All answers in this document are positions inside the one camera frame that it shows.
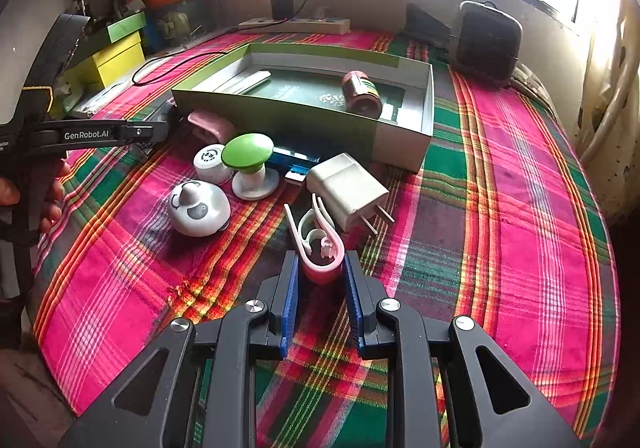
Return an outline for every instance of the bed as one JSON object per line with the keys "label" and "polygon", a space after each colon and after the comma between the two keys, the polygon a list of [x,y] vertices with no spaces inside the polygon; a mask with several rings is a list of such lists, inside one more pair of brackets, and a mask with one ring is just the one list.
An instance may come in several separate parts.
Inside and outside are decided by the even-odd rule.
{"label": "bed", "polygon": [[[590,445],[611,395],[620,306],[604,219],[554,117],[512,88],[492,92],[451,70],[424,45],[393,34],[226,35],[187,56],[252,42],[347,46],[433,64],[435,127],[418,174],[389,168],[395,225],[354,232],[365,274],[421,314],[469,314]],[[214,60],[199,57],[117,96],[96,118],[139,119],[170,88]],[[203,144],[186,125],[147,158],[136,147],[71,154],[62,219],[43,237],[33,299],[34,334],[72,409],[81,414],[175,316],[198,323],[253,298],[292,248],[282,205],[309,195],[281,183],[241,202],[207,239],[173,232],[172,187],[194,177]],[[257,369],[261,447],[383,446],[386,364],[349,343],[344,294],[317,287],[287,360]],[[444,411],[442,390],[438,399]],[[447,439],[446,421],[442,421]]]}

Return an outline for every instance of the open box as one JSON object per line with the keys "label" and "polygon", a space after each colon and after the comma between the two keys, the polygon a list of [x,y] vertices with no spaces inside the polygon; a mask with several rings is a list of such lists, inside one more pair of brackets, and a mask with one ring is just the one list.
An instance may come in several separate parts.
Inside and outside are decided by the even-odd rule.
{"label": "open box", "polygon": [[[225,89],[255,72],[271,78],[245,94]],[[344,111],[341,80],[361,70],[383,101],[378,120]],[[327,159],[348,152],[417,172],[433,136],[430,64],[371,51],[308,44],[248,44],[214,60],[173,88],[187,115],[206,110],[242,132]]]}

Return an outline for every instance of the finger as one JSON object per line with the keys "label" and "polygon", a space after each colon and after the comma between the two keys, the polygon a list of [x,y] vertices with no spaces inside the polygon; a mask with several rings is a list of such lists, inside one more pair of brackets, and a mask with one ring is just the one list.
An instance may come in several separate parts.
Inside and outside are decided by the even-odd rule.
{"label": "finger", "polygon": [[65,175],[69,175],[71,173],[71,167],[69,167],[69,164],[62,159],[61,160],[61,165],[60,165],[60,171],[58,172],[58,177],[63,177]]}
{"label": "finger", "polygon": [[50,221],[56,222],[62,217],[62,211],[55,203],[47,202],[42,209],[42,216]]}
{"label": "finger", "polygon": [[20,200],[20,192],[15,184],[5,177],[0,177],[0,206],[16,204]]}
{"label": "finger", "polygon": [[65,197],[65,187],[57,179],[53,180],[47,199],[52,201],[62,201]]}
{"label": "finger", "polygon": [[47,218],[42,218],[40,221],[40,233],[47,233],[51,229],[52,222]]}

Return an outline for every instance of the green knob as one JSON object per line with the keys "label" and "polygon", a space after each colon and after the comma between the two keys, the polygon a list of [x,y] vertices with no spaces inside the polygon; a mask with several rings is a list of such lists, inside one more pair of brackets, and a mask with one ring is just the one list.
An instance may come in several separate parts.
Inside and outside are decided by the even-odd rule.
{"label": "green knob", "polygon": [[245,134],[232,139],[222,151],[222,163],[234,170],[255,173],[273,154],[273,141],[264,134]]}

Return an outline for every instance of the yellow string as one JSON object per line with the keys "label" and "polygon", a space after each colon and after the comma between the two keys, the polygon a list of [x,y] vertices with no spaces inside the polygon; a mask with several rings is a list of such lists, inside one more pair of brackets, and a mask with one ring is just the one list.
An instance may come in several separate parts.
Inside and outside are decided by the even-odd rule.
{"label": "yellow string", "polygon": [[47,108],[47,113],[48,113],[51,110],[51,104],[53,103],[53,89],[50,88],[50,86],[48,85],[38,85],[38,86],[22,88],[23,91],[33,91],[36,89],[46,89],[47,91],[49,91],[49,107]]}

